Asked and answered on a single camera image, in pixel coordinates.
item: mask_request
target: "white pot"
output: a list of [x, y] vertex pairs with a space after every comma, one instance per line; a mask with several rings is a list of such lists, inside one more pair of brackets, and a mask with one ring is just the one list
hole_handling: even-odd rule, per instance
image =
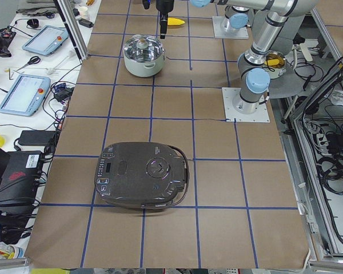
[[155, 37], [134, 35], [123, 46], [127, 70], [138, 77], [150, 77], [161, 71], [165, 63], [165, 50]]

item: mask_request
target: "white mounting plate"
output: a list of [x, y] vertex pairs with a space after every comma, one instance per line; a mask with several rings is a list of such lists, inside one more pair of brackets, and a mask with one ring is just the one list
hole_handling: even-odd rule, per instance
[[222, 96], [224, 98], [225, 117], [229, 122], [252, 122], [269, 123], [269, 115], [266, 104], [260, 104], [256, 112], [252, 114], [243, 114], [233, 107], [233, 98], [240, 92], [241, 88], [223, 87]]
[[215, 38], [226, 38], [226, 39], [249, 39], [248, 31], [246, 27], [242, 27], [238, 30], [231, 30], [226, 32], [222, 27], [221, 23], [225, 19], [223, 16], [212, 16], [213, 30]]

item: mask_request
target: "cup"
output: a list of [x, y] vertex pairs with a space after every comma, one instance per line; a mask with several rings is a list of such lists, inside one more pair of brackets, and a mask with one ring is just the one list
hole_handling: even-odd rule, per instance
[[80, 13], [81, 18], [83, 18], [85, 20], [90, 19], [89, 11], [87, 10], [87, 7], [84, 7], [84, 6], [78, 7], [78, 11]]

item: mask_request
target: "display screen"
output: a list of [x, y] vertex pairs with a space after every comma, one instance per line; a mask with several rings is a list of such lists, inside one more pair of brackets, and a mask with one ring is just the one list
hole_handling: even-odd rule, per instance
[[26, 112], [42, 83], [43, 79], [41, 78], [21, 76], [2, 108], [4, 110]]
[[44, 31], [41, 31], [33, 40], [27, 44], [27, 47], [38, 50], [46, 51], [54, 42], [57, 41], [57, 37], [63, 34], [63, 30], [47, 27]]

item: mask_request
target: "white label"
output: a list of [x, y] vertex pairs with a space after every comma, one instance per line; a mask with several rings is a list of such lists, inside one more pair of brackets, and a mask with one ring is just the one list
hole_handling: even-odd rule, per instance
[[37, 167], [39, 155], [29, 155], [27, 160], [26, 168], [34, 168]]

